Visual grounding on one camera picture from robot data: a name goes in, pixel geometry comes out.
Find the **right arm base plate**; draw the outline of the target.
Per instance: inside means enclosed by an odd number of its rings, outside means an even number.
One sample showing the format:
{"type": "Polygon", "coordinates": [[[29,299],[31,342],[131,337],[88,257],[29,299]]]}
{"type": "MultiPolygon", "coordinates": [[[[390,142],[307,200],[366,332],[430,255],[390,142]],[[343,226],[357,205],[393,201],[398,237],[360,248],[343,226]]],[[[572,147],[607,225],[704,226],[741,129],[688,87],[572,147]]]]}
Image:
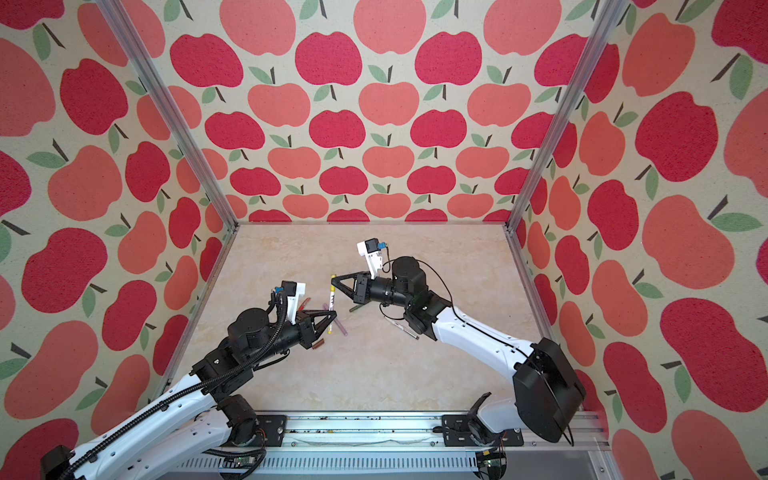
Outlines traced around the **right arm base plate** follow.
{"type": "Polygon", "coordinates": [[[442,435],[446,447],[500,448],[522,447],[525,444],[519,430],[493,433],[468,414],[443,415],[440,424],[432,432],[442,435]]]}

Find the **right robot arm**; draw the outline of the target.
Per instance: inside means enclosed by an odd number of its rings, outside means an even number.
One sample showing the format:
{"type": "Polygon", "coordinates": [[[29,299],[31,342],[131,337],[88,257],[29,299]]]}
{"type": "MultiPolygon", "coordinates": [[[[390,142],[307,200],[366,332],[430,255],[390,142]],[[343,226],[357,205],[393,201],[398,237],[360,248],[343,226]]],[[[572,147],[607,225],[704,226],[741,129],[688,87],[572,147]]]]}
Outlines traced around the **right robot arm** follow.
{"type": "Polygon", "coordinates": [[[550,443],[572,443],[570,423],[587,394],[560,345],[518,339],[471,318],[429,287],[429,267],[402,256],[391,262],[388,277],[367,270],[335,276],[331,285],[356,304],[402,308],[416,334],[467,353],[512,384],[513,396],[493,400],[485,393],[468,411],[466,429],[475,443],[494,444],[505,431],[522,428],[550,443]]]}

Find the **white pen yellow end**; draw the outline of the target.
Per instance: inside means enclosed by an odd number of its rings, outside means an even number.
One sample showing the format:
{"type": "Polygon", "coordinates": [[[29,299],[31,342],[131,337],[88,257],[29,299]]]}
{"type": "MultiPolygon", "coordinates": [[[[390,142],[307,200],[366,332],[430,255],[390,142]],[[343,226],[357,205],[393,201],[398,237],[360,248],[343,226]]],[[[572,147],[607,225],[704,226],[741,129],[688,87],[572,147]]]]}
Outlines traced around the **white pen yellow end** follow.
{"type": "MultiPolygon", "coordinates": [[[[328,308],[329,311],[335,311],[335,287],[331,285],[330,287],[330,295],[329,295],[329,302],[328,302],[328,308]]],[[[330,335],[333,332],[333,322],[331,322],[327,328],[327,333],[330,335]]]]}

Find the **white pen brown end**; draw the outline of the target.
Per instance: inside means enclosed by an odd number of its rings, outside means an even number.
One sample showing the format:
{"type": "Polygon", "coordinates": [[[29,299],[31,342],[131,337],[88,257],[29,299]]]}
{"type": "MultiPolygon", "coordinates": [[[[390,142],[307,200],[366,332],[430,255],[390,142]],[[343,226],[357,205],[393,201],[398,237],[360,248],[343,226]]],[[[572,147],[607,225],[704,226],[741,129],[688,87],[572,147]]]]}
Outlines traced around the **white pen brown end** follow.
{"type": "Polygon", "coordinates": [[[397,329],[399,329],[400,331],[402,331],[403,333],[408,335],[410,338],[412,338],[414,340],[417,340],[417,341],[419,340],[419,336],[417,334],[409,331],[406,327],[404,327],[402,324],[400,324],[399,321],[391,319],[391,318],[388,318],[388,317],[385,318],[385,320],[389,324],[391,324],[392,326],[396,327],[397,329]]]}

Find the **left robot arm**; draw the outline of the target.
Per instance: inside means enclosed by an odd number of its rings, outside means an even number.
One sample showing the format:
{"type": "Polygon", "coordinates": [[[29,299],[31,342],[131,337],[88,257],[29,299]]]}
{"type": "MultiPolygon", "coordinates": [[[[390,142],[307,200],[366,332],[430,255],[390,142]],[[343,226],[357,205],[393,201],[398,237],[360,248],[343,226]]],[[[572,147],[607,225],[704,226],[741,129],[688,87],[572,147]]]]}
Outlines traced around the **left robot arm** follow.
{"type": "Polygon", "coordinates": [[[245,447],[243,457],[260,464],[265,446],[249,444],[267,430],[238,389],[292,347],[312,348],[336,317],[283,306],[244,310],[218,347],[158,399],[90,442],[46,453],[42,478],[158,479],[199,454],[228,457],[226,444],[245,447]]]}

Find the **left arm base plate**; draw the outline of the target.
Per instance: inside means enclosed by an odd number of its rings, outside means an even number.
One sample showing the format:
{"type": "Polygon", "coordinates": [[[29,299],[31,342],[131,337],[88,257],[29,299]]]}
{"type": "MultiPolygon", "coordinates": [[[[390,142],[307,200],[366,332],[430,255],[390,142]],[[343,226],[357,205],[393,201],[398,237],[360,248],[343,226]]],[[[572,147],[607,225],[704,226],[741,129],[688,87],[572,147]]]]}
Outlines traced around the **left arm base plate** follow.
{"type": "Polygon", "coordinates": [[[283,443],[286,415],[256,414],[234,421],[224,447],[280,447],[283,443]]]}

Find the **pink pen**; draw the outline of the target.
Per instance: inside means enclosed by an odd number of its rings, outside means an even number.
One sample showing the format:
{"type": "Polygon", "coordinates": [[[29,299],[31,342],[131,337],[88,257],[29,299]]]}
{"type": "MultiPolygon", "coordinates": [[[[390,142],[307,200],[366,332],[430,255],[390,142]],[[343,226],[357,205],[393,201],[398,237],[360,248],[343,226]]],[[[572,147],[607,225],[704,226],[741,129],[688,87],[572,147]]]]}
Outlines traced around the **pink pen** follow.
{"type": "Polygon", "coordinates": [[[345,336],[345,337],[348,336],[348,331],[345,328],[345,326],[342,324],[342,322],[341,322],[341,320],[339,319],[338,316],[335,318],[334,323],[338,327],[338,329],[341,331],[343,336],[345,336]]]}

